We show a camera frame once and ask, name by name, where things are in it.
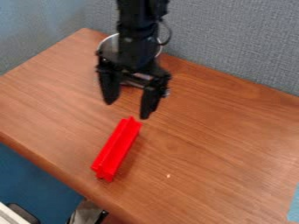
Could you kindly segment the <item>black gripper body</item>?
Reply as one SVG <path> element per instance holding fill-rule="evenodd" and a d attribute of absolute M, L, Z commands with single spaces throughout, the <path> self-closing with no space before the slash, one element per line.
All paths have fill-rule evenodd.
<path fill-rule="evenodd" d="M 118 38 L 118 62 L 134 70 L 140 70 L 148 64 L 152 64 L 152 81 L 168 82 L 172 76 L 157 62 L 162 47 L 164 42 L 157 37 L 145 37 L 144 39 Z"/>

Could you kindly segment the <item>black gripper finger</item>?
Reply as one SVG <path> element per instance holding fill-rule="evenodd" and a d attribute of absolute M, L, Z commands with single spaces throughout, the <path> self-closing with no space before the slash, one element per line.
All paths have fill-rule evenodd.
<path fill-rule="evenodd" d="M 109 69 L 98 69 L 98 85 L 103 102 L 110 105 L 119 96 L 121 73 Z"/>
<path fill-rule="evenodd" d="M 149 115 L 156 111 L 158 102 L 169 95 L 166 81 L 152 81 L 144 86 L 140 104 L 140 118 L 149 118 Z"/>

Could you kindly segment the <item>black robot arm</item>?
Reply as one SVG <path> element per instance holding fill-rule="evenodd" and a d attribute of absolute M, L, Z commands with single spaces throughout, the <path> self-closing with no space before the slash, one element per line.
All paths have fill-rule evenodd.
<path fill-rule="evenodd" d="M 97 47 L 97 77 L 103 102 L 110 105 L 117 100 L 122 83 L 140 87 L 144 90 L 138 113 L 142 120 L 166 96 L 172 78 L 156 57 L 160 47 L 169 42 L 158 41 L 158 24 L 164 21 L 168 3 L 169 0 L 115 0 L 115 34 Z"/>

